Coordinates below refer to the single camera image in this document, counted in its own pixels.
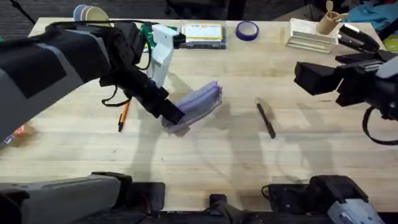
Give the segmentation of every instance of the wooden table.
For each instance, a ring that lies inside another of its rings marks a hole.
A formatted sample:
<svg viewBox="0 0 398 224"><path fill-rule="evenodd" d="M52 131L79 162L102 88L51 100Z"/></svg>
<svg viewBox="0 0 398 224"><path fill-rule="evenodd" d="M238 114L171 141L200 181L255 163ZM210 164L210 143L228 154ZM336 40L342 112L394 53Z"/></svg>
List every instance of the wooden table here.
<svg viewBox="0 0 398 224"><path fill-rule="evenodd" d="M65 20L70 19L40 18L31 35ZM136 181L166 183L167 210L205 208L209 194L226 194L239 208L264 210L269 205L260 193L263 185L340 174L362 187L377 210L396 210L398 151L373 143L363 133L368 105L341 108L334 102L336 93L310 96L293 82L297 61L335 66L335 55L353 51L338 46L332 55L324 55L286 48L286 22L257 22L260 36L243 42L234 35L236 24L227 22L227 50L174 52L165 82L173 101L212 80L224 92L223 104L185 135L167 134L135 100L118 133L122 109L100 102L113 89L93 81L32 119L36 133L25 145L0 151L0 180L64 179L108 170ZM379 41L370 24L356 26ZM277 133L273 140L256 98L272 118ZM378 113L369 128L375 136L398 138L398 124L383 121Z"/></svg>

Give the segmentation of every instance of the paper cup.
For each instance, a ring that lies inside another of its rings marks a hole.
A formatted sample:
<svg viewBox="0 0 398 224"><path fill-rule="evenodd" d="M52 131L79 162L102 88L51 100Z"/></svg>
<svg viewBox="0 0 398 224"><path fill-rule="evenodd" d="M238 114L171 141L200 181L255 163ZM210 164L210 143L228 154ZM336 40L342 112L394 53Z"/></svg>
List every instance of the paper cup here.
<svg viewBox="0 0 398 224"><path fill-rule="evenodd" d="M101 9L95 6L88 8L85 14L86 21L108 21L109 16ZM114 24L92 24L96 26L114 27Z"/></svg>
<svg viewBox="0 0 398 224"><path fill-rule="evenodd" d="M75 10L73 10L73 20L74 21L80 20L80 14L85 7L86 7L86 5L83 5L83 4L76 6Z"/></svg>
<svg viewBox="0 0 398 224"><path fill-rule="evenodd" d="M84 21L86 19L86 13L89 10L89 8L91 8L92 6L86 6L83 8L83 10L80 13L80 20Z"/></svg>

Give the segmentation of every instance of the purple paper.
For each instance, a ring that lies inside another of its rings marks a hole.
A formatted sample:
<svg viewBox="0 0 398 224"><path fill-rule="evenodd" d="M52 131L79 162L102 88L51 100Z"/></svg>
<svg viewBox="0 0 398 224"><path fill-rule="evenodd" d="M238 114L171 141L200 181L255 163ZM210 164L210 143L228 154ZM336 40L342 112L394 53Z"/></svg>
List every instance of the purple paper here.
<svg viewBox="0 0 398 224"><path fill-rule="evenodd" d="M199 90L192 91L175 104L185 113L185 116L177 124L162 117L162 126L171 133L189 127L221 104L222 92L222 87L218 85L217 81L212 81Z"/></svg>

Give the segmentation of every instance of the white plastic part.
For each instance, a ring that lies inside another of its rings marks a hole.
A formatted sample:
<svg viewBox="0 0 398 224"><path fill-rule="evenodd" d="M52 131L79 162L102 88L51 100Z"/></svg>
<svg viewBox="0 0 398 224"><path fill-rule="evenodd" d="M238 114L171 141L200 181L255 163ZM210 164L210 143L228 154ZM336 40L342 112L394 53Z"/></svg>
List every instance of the white plastic part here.
<svg viewBox="0 0 398 224"><path fill-rule="evenodd" d="M160 88L164 84L173 57L173 37L178 35L178 32L160 24L153 25L152 30L156 46L152 50L147 75Z"/></svg>

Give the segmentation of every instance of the black cable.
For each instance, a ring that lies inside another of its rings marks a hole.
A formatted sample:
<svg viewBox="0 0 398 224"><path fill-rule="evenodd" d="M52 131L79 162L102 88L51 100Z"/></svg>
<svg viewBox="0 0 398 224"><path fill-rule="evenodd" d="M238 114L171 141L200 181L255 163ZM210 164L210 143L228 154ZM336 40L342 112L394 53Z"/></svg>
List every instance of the black cable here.
<svg viewBox="0 0 398 224"><path fill-rule="evenodd" d="M117 92L118 92L118 86L115 85L115 86L114 86L114 91L113 91L112 96L109 97L109 98L107 98L107 99L101 100L102 104L104 104L105 106L108 106L108 107L118 107L118 106L123 106L123 105L125 105L126 103L128 103L128 102L131 101L131 98L128 98L128 99L126 99L125 101L120 102L120 103L106 103L106 102L108 102L109 100L112 100L112 99L114 98L114 96L116 95Z"/></svg>
<svg viewBox="0 0 398 224"><path fill-rule="evenodd" d="M87 25L87 24L110 24L110 23L117 23L117 22L125 22L125 23L132 23L132 22L136 22L136 23L140 23L140 24L144 24L147 27L151 27L154 24L158 24L157 22L146 22L146 21L140 21L137 19L120 19L120 20L116 20L116 21L70 21L70 22L53 22L52 24L50 24L50 26L62 26L62 25L74 25L74 24L78 24L78 25ZM147 70L149 68L150 65L150 61L152 59L152 49L150 47L149 44L149 40L148 38L142 34L145 38L145 42L148 45L148 64L146 67L144 68L140 68L138 66L136 66L139 70Z"/></svg>
<svg viewBox="0 0 398 224"><path fill-rule="evenodd" d="M363 128L363 131L365 132L365 134L367 135L367 137L369 137L369 139L371 139L373 142L378 143L378 144L382 144L382 145L385 145L385 146L396 146L396 145L398 145L398 140L383 141L383 140L375 139L374 137L372 137L370 135L369 129L368 129L368 123L369 123L369 117L370 117L370 115L371 115L373 110L374 110L374 107L371 106L365 111L365 114L363 114L362 128Z"/></svg>
<svg viewBox="0 0 398 224"><path fill-rule="evenodd" d="M21 12L31 23L36 24L36 21L34 19L31 18L31 16L25 12L25 10L22 8L21 4L19 4L17 1L15 0L10 0L12 6L16 9L19 10L19 12Z"/></svg>

